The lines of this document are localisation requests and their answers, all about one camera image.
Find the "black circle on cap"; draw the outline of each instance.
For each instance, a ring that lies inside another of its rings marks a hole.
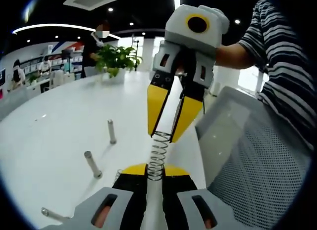
[[[191,31],[196,33],[202,33],[207,29],[207,23],[204,19],[194,16],[187,22],[188,27]]]

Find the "air conditioner vent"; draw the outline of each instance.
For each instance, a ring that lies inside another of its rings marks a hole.
[[[96,9],[97,7],[103,6],[113,1],[116,0],[66,0],[64,2],[64,5],[74,6],[84,10],[91,11]]]

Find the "metal peg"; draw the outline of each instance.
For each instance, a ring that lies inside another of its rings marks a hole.
[[[62,215],[59,215],[59,214],[57,214],[57,213],[54,213],[54,212],[51,211],[51,210],[46,209],[46,208],[42,208],[42,209],[41,209],[41,213],[42,213],[44,216],[46,216],[46,217],[48,217],[48,218],[51,218],[51,219],[55,219],[55,220],[57,220],[57,221],[60,221],[61,223],[64,223],[65,221],[67,221],[67,220],[70,219],[70,217],[64,217],[64,216],[62,216]]]
[[[90,166],[91,170],[92,170],[93,173],[94,173],[94,178],[100,179],[100,178],[103,176],[103,174],[102,174],[102,172],[98,169],[98,167],[97,167],[97,165],[96,165],[96,163],[95,163],[95,161],[94,161],[94,159],[93,159],[93,155],[91,154],[91,152],[90,152],[90,151],[86,151],[86,152],[84,153],[84,156],[85,156],[85,158],[86,158],[86,160],[87,160],[87,162],[88,162],[88,165]]]
[[[117,143],[117,140],[115,139],[115,135],[114,135],[114,127],[113,127],[112,120],[108,120],[108,128],[109,128],[109,135],[110,135],[110,144]]]

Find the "gray gripper housing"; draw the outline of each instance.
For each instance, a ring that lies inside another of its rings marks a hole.
[[[74,217],[61,225],[49,225],[41,230],[120,230],[123,214],[130,201],[132,192],[104,187],[86,199],[75,209]],[[116,196],[107,219],[100,229],[92,224],[98,208],[108,196]],[[232,208],[210,193],[207,189],[180,192],[177,194],[186,218],[189,230],[206,230],[203,218],[193,197],[201,197],[211,210],[216,226],[213,230],[257,230],[235,220]]]
[[[158,53],[154,56],[153,71],[162,71],[171,73],[172,65],[176,59],[177,54],[181,51],[181,46],[168,41],[161,41]],[[213,66],[215,59],[199,51],[196,54],[196,70],[193,81],[204,86],[206,89],[210,88],[213,82]],[[163,58],[166,59],[164,65],[161,64]]]
[[[123,214],[132,194],[131,191],[104,187],[79,204],[73,218],[61,225],[49,225],[42,230],[120,230]],[[92,224],[92,219],[108,196],[115,196],[116,199],[103,227],[98,228]]]
[[[183,206],[189,230],[206,230],[202,215],[194,202],[195,197],[201,197],[209,207],[216,222],[212,230],[258,230],[235,220],[232,208],[222,202],[207,189],[191,190],[177,193]]]

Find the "striped shirt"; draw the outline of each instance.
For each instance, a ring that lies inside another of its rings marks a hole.
[[[258,99],[286,120],[313,150],[316,93],[308,59],[286,18],[268,1],[257,2],[249,28],[238,42],[269,81]]]

